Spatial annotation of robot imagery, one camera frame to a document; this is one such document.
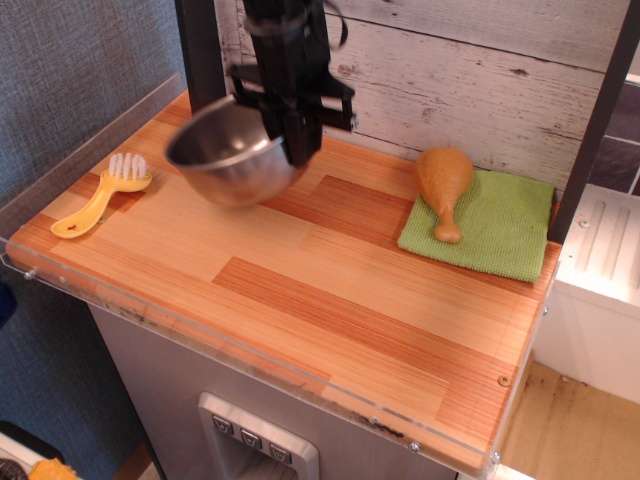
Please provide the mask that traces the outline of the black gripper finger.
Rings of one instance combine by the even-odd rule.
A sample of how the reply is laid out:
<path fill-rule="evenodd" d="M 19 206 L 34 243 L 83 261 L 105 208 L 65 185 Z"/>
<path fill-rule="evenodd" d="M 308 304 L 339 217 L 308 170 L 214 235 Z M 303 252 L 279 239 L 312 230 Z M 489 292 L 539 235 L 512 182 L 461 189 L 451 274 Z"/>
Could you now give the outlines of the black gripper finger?
<path fill-rule="evenodd" d="M 284 139 L 286 134 L 284 127 L 286 109 L 282 105 L 261 104 L 260 113 L 268 137 L 271 140 Z"/>
<path fill-rule="evenodd" d="M 285 140 L 290 163 L 304 166 L 321 148 L 322 125 L 306 112 L 288 112 L 285 115 Z"/>

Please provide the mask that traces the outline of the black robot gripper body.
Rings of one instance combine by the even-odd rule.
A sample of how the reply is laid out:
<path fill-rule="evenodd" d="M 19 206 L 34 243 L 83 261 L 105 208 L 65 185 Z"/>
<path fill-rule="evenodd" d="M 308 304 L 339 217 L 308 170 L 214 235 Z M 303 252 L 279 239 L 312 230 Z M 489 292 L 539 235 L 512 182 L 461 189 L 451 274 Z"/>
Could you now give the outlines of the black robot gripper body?
<path fill-rule="evenodd" d="M 324 19 L 246 19 L 256 62 L 233 65 L 238 103 L 270 114 L 306 113 L 345 131 L 358 125 L 355 91 L 329 72 L 331 47 Z"/>

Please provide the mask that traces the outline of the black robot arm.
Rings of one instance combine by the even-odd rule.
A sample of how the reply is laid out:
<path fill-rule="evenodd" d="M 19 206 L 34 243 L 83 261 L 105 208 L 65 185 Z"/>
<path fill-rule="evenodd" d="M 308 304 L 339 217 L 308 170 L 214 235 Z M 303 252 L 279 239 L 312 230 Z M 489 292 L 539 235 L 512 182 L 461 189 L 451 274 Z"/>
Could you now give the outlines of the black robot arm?
<path fill-rule="evenodd" d="M 304 166 L 320 150 L 325 126 L 353 131 L 355 91 L 329 71 L 325 9 L 330 1 L 246 1 L 244 28 L 256 62 L 233 65 L 234 97 L 260 111 L 271 139 L 288 161 Z"/>

